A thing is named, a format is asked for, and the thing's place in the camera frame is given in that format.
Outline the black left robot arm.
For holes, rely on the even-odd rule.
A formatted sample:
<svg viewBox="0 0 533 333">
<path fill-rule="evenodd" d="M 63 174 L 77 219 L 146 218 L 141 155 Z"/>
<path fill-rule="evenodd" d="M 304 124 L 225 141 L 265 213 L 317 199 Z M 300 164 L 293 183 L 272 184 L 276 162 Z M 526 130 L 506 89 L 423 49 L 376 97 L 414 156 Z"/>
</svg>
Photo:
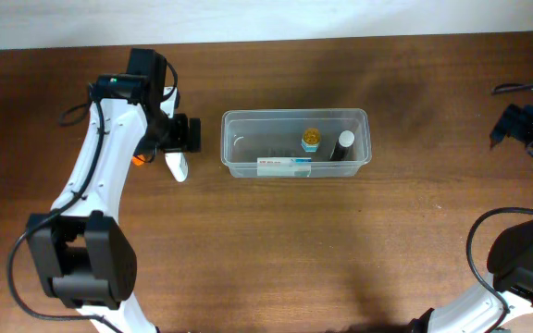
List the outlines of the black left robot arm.
<svg viewBox="0 0 533 333">
<path fill-rule="evenodd" d="M 127 69 L 88 88 L 89 125 L 78 159 L 46 214 L 32 214 L 14 248 L 27 243 L 44 294 L 100 332 L 156 332 L 134 294 L 137 257 L 118 224 L 130 165 L 163 154 L 173 177 L 188 176 L 201 150 L 201 121 L 177 113 L 176 71 L 153 49 L 133 48 Z"/>
</svg>

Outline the white spray bottle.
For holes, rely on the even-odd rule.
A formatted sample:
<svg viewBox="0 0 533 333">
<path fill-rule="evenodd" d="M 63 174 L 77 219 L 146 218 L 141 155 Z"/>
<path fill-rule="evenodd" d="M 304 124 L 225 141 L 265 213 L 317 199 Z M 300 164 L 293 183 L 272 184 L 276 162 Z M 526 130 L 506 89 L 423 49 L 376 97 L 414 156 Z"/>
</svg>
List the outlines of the white spray bottle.
<svg viewBox="0 0 533 333">
<path fill-rule="evenodd" d="M 165 153 L 167 166 L 177 182 L 188 178 L 189 167 L 184 153 Z"/>
</svg>

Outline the small jar gold lid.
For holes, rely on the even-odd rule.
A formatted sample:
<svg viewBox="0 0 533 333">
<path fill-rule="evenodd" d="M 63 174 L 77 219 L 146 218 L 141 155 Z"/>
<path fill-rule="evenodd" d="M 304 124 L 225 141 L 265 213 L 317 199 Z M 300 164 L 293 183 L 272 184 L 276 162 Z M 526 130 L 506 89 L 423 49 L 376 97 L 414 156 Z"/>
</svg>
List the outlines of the small jar gold lid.
<svg viewBox="0 0 533 333">
<path fill-rule="evenodd" d="M 308 128 L 304 131 L 301 145 L 306 152 L 308 153 L 316 152 L 320 143 L 321 143 L 321 134 L 318 129 Z"/>
</svg>

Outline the orange tube white cap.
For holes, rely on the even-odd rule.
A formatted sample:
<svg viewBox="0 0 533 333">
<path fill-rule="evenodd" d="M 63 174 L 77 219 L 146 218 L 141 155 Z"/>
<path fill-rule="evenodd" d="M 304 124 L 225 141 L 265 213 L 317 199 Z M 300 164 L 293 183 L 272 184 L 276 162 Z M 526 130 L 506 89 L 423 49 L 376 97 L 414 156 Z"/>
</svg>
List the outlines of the orange tube white cap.
<svg viewBox="0 0 533 333">
<path fill-rule="evenodd" d="M 133 156 L 131 161 L 137 167 L 142 166 L 145 163 L 145 161 L 143 159 L 141 159 L 141 157 L 139 155 Z"/>
</svg>

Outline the dark bottle white cap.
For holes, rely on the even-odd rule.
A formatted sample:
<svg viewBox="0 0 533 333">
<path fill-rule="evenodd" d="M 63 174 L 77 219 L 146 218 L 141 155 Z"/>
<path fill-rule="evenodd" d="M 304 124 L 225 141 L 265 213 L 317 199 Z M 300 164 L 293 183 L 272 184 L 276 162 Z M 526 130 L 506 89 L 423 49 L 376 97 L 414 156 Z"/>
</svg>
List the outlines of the dark bottle white cap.
<svg viewBox="0 0 533 333">
<path fill-rule="evenodd" d="M 350 130 L 343 131 L 338 137 L 335 147 L 330 155 L 331 162 L 343 161 L 349 154 L 354 143 L 354 133 Z"/>
</svg>

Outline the white green medicine box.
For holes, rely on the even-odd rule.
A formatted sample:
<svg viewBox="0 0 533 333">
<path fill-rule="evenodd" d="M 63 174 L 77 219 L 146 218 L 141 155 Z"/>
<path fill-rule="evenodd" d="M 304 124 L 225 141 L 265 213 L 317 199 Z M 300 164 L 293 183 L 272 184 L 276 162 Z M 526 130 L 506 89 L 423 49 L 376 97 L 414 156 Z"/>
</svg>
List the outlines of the white green medicine box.
<svg viewBox="0 0 533 333">
<path fill-rule="evenodd" d="M 273 178 L 307 178 L 311 174 L 309 157 L 261 157 L 257 159 L 257 176 Z"/>
</svg>

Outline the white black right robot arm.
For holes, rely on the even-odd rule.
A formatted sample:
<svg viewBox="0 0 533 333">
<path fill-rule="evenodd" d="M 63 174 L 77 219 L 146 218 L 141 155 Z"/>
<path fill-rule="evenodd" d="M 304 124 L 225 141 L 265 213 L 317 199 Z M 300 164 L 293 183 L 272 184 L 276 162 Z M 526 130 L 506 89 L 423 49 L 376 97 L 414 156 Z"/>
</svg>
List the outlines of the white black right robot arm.
<svg viewBox="0 0 533 333">
<path fill-rule="evenodd" d="M 532 91 L 533 84 L 504 83 L 493 93 Z M 511 137 L 533 158 L 533 106 L 508 105 L 490 133 L 491 145 Z M 472 256 L 474 236 L 487 219 L 503 214 L 529 216 L 529 221 L 505 229 L 490 248 L 488 273 L 480 275 Z M 503 324 L 533 314 L 533 209 L 502 207 L 481 215 L 469 229 L 465 254 L 476 284 L 441 308 L 413 319 L 408 332 L 500 332 Z"/>
</svg>

